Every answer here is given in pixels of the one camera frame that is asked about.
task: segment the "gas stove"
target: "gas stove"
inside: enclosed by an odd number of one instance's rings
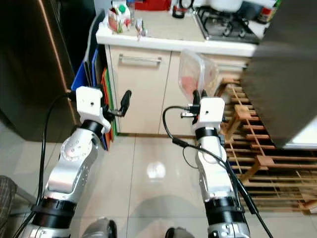
[[[258,44],[259,38],[248,27],[249,21],[235,13],[219,12],[210,6],[196,7],[195,18],[206,40]]]

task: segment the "kitchen counter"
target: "kitchen counter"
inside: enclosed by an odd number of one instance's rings
[[[148,35],[137,38],[134,27],[122,34],[113,33],[107,25],[107,17],[99,25],[96,33],[97,42],[105,45],[138,47],[168,51],[182,51],[190,49],[195,52],[251,57],[257,45],[248,43],[234,43],[226,41],[206,41],[197,25],[194,16],[176,19],[167,11],[135,11],[135,17],[142,18]],[[265,25],[250,24],[263,32]]]

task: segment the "wooden rack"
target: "wooden rack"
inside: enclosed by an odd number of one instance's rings
[[[230,103],[221,130],[227,155],[258,208],[316,213],[316,152],[277,149],[239,80],[223,79],[218,96],[225,94]]]

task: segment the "plastic container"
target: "plastic container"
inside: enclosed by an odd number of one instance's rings
[[[201,54],[183,50],[180,54],[178,83],[189,102],[193,102],[194,90],[198,90],[202,96],[204,89],[212,97],[220,84],[218,67]]]
[[[135,0],[127,0],[127,6],[130,10],[130,19],[131,19],[131,24],[134,23],[134,12],[135,12]]]

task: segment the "stainless steel refrigerator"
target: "stainless steel refrigerator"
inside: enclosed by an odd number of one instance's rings
[[[0,112],[26,140],[39,141],[52,100],[69,89],[86,50],[93,0],[0,2]],[[48,141],[77,123],[75,105],[52,112]]]
[[[280,148],[317,148],[315,1],[284,0],[242,77]]]

